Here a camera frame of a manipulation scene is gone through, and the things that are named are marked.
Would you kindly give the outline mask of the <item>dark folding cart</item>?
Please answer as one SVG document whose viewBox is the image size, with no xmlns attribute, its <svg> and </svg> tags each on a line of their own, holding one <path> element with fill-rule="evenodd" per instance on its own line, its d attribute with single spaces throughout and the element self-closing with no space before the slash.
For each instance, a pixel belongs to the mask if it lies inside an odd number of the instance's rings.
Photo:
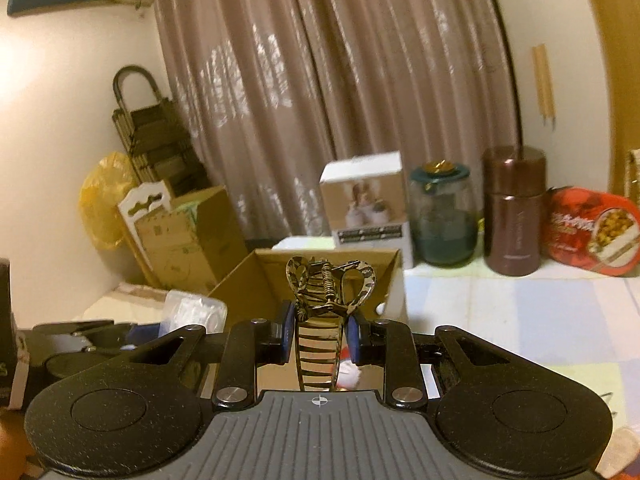
<svg viewBox="0 0 640 480">
<path fill-rule="evenodd" d="M 131 74 L 146 79 L 155 104 L 138 110 L 127 107 L 122 83 Z M 164 181 L 175 196 L 209 188 L 208 174 L 195 154 L 190 133 L 174 102 L 160 93 L 153 76 L 139 65 L 127 65 L 115 74 L 112 88 L 117 103 L 112 121 L 138 180 Z"/>
</svg>

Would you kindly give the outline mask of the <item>green lidded glass jar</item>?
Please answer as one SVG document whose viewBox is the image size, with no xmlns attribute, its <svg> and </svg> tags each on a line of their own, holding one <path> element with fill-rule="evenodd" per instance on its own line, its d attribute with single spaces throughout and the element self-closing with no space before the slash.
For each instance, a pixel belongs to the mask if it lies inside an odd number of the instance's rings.
<svg viewBox="0 0 640 480">
<path fill-rule="evenodd" d="M 410 229 L 420 257 L 433 266 L 460 266 L 477 243 L 470 170 L 442 159 L 416 167 L 409 182 Z"/>
</svg>

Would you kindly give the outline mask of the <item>open brown cardboard box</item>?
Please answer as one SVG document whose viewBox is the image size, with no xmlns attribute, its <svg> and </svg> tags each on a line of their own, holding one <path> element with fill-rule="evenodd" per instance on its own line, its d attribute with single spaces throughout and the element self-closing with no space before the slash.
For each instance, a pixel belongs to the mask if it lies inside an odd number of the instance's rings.
<svg viewBox="0 0 640 480">
<path fill-rule="evenodd" d="M 245 257 L 210 293 L 228 309 L 226 326 L 248 318 L 276 320 L 283 303 L 294 298 L 285 277 L 290 258 L 326 259 L 333 264 L 362 260 L 372 266 L 376 282 L 370 297 L 360 307 L 369 320 L 389 318 L 407 322 L 404 268 L 397 249 L 272 250 L 256 249 Z"/>
</svg>

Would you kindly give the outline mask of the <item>pinkish brown curtain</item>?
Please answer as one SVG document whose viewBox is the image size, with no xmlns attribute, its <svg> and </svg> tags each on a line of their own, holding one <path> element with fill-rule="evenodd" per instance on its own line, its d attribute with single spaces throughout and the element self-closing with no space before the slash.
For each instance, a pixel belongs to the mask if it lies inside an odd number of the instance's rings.
<svg viewBox="0 0 640 480">
<path fill-rule="evenodd" d="M 328 162 L 521 140 L 496 0 L 155 0 L 169 84 L 249 238 L 322 235 Z"/>
</svg>

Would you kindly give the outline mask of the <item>white product box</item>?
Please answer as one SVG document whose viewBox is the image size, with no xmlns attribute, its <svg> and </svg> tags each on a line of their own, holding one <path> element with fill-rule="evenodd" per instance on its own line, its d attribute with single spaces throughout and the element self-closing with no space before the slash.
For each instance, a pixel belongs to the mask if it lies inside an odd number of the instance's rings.
<svg viewBox="0 0 640 480">
<path fill-rule="evenodd" d="M 337 247 L 398 249 L 414 267 L 405 176 L 398 152 L 329 162 L 320 192 Z"/>
</svg>

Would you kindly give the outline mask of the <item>pastel checkered table mat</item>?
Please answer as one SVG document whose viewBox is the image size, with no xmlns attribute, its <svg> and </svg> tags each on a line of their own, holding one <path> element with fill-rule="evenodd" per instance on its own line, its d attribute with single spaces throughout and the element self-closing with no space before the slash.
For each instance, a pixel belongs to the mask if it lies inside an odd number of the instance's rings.
<svg viewBox="0 0 640 480">
<path fill-rule="evenodd" d="M 524 278 L 477 259 L 457 269 L 420 264 L 405 274 L 413 330 L 455 325 L 582 382 L 617 427 L 639 426 L 639 279 L 547 261 Z"/>
</svg>

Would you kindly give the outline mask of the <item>red snack tin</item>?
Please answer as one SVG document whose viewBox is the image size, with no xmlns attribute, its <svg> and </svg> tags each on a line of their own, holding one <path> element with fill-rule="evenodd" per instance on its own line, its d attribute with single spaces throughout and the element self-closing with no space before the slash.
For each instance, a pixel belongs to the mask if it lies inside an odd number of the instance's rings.
<svg viewBox="0 0 640 480">
<path fill-rule="evenodd" d="M 577 186 L 552 188 L 544 253 L 579 269 L 626 275 L 639 265 L 639 208 L 619 195 Z"/>
</svg>

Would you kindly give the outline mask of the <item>clear plastic container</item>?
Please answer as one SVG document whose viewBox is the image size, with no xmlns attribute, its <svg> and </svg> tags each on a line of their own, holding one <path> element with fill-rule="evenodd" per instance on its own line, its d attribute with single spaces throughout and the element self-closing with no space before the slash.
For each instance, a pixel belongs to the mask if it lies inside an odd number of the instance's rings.
<svg viewBox="0 0 640 480">
<path fill-rule="evenodd" d="M 165 298 L 158 336 L 193 324 L 204 326 L 208 334 L 221 333 L 227 313 L 227 306 L 221 300 L 171 289 Z"/>
</svg>

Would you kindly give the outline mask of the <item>brown metal thermos flask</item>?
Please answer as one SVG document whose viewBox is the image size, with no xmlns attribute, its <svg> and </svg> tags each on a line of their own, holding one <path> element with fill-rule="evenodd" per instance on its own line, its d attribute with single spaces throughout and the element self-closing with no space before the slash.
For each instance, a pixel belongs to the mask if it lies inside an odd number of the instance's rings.
<svg viewBox="0 0 640 480">
<path fill-rule="evenodd" d="M 485 262 L 502 275 L 531 274 L 541 263 L 546 155 L 526 145 L 495 146 L 483 154 L 482 169 Z"/>
</svg>

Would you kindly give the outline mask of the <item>yellow plastic bag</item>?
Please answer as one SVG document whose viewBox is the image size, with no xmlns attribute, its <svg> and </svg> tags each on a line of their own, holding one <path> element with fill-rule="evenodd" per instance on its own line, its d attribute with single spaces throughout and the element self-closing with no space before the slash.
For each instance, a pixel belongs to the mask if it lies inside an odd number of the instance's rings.
<svg viewBox="0 0 640 480">
<path fill-rule="evenodd" d="M 113 152 L 102 158 L 81 185 L 78 210 L 96 249 L 112 250 L 124 241 L 117 205 L 139 185 L 129 157 Z"/>
</svg>

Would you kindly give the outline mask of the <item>folded brown cardboard boxes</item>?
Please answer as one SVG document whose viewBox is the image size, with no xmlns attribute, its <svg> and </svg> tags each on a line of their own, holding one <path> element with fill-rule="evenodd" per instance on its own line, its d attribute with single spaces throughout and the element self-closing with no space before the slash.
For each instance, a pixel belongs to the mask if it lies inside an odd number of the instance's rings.
<svg viewBox="0 0 640 480">
<path fill-rule="evenodd" d="M 118 204 L 143 261 L 166 289 L 206 295 L 246 256 L 244 236 L 221 185 L 177 198 L 145 182 Z"/>
</svg>

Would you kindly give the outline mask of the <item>wooden sticks on wall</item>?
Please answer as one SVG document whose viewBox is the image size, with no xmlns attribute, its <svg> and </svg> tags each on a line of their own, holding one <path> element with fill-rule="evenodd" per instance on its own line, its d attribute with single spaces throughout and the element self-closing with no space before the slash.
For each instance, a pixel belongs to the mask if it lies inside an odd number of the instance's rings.
<svg viewBox="0 0 640 480">
<path fill-rule="evenodd" d="M 532 55 L 539 113 L 544 122 L 551 122 L 551 127 L 555 128 L 555 104 L 546 45 L 532 47 Z"/>
</svg>

